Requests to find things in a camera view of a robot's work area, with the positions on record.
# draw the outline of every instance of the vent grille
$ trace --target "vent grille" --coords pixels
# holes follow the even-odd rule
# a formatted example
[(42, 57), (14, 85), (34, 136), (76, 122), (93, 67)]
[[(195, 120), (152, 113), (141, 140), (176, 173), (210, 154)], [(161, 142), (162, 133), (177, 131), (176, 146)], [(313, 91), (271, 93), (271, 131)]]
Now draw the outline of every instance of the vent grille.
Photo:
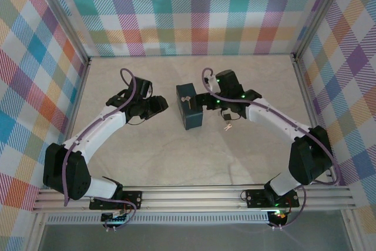
[[(267, 212), (232, 212), (232, 213), (139, 213), (130, 223), (137, 224), (221, 224), (221, 223), (265, 223)], [(112, 220), (111, 223), (123, 223)], [(100, 224), (100, 213), (85, 215), (50, 214), (48, 225), (88, 225)]]

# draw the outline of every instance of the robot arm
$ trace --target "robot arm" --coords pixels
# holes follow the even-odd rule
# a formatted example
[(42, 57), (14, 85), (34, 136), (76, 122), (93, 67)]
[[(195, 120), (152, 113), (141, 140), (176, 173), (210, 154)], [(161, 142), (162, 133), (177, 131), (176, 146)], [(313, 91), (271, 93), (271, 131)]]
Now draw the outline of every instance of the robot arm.
[[(222, 101), (218, 100), (210, 93), (203, 93), (191, 98), (189, 101), (191, 109), (202, 111), (203, 106), (206, 106), (207, 110), (230, 109), (244, 119), (265, 126), (285, 141), (285, 143), (291, 145), (288, 169), (272, 178), (264, 187), (265, 195), (272, 205), (291, 190), (301, 185), (309, 185), (332, 166), (332, 162), (325, 152), (313, 140), (306, 136), (306, 134), (297, 130), (300, 128), (313, 135), (331, 153), (327, 133), (322, 127), (317, 126), (311, 129), (309, 126), (292, 120), (287, 115), (272, 107), (256, 91), (244, 91), (232, 70), (226, 70), (217, 75), (207, 76), (205, 83), (211, 91), (222, 98), (246, 100), (254, 103)], [(295, 126), (285, 122), (274, 112), (292, 121)]]
[(101, 113), (93, 120), (102, 119), (102, 121), (90, 128), (82, 140), (77, 141), (78, 136), (87, 130), (92, 123), (62, 145), (53, 143), (48, 146), (43, 173), (43, 183), (46, 186), (63, 193), (62, 163), (68, 149), (73, 143), (76, 143), (66, 165), (69, 198), (73, 200), (78, 200), (84, 196), (107, 199), (122, 198), (123, 186), (120, 183), (105, 177), (102, 179), (91, 177), (87, 165), (98, 148), (134, 116), (147, 120), (168, 108), (164, 97), (152, 96), (152, 93), (149, 92), (149, 89), (152, 90), (151, 82), (136, 77), (136, 93), (130, 103), (107, 116), (127, 101), (132, 89), (133, 84), (131, 83), (128, 89), (124, 89), (106, 102), (106, 106)]

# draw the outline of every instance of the enclosure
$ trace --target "enclosure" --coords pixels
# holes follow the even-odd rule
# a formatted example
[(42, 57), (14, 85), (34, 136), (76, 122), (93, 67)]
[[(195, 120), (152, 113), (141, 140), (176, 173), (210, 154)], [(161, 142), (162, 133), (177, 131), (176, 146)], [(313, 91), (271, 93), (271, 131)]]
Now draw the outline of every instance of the enclosure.
[[(311, 250), (314, 242), (321, 250), (376, 248), (376, 0), (0, 4), (1, 250), (85, 250), (120, 238), (125, 250), (247, 250), (252, 242), (257, 250), (277, 250), (279, 242), (286, 250)], [(219, 110), (204, 110), (202, 126), (184, 129), (176, 86), (206, 92), (206, 67), (235, 71), (245, 91), (327, 131), (340, 185), (306, 186), (305, 212), (284, 233), (258, 225), (268, 222), (266, 210), (247, 208), (241, 194), (285, 171), (291, 144), (234, 113), (235, 121), (224, 121)], [(63, 195), (43, 185), (43, 166), (51, 143), (77, 135), (127, 88), (121, 68), (151, 81), (169, 107), (145, 122), (132, 118), (142, 123), (122, 126), (88, 163), (93, 177), (143, 192), (138, 217), (102, 237), (90, 200), (63, 207)], [(336, 177), (331, 169), (318, 179)], [(298, 198), (302, 206), (301, 190)], [(188, 216), (208, 218), (192, 225)]]

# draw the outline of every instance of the gray floor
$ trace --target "gray floor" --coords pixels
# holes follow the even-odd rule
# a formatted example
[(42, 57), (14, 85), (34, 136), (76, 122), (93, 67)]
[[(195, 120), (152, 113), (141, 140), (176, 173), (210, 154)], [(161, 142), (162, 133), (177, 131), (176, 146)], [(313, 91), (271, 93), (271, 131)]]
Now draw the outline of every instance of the gray floor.
[(282, 232), (265, 224), (129, 225), (116, 233), (101, 225), (47, 226), (39, 251), (350, 251), (350, 246), (341, 212), (333, 211), (305, 212)]
[(254, 89), (293, 119), (309, 123), (287, 55), (94, 58), (74, 133), (125, 88), (119, 75), (123, 67), (152, 81), (154, 94), (163, 95), (169, 108), (139, 126), (119, 129), (90, 161), (91, 174), (124, 185), (211, 185), (265, 183), (287, 168), (290, 146), (244, 119), (225, 131), (218, 111), (206, 111), (201, 128), (185, 131), (175, 86), (193, 82), (197, 93), (204, 92), (200, 77), (207, 66), (215, 72), (234, 70), (244, 89)]

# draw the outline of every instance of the small box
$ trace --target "small box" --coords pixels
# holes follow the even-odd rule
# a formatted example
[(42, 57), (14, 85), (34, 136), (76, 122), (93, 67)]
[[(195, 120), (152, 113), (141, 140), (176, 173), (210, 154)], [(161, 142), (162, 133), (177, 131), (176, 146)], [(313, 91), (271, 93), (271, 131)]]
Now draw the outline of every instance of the small box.
[(177, 105), (183, 119), (186, 130), (202, 126), (202, 111), (194, 111), (189, 108), (189, 99), (196, 95), (193, 83), (176, 86)]

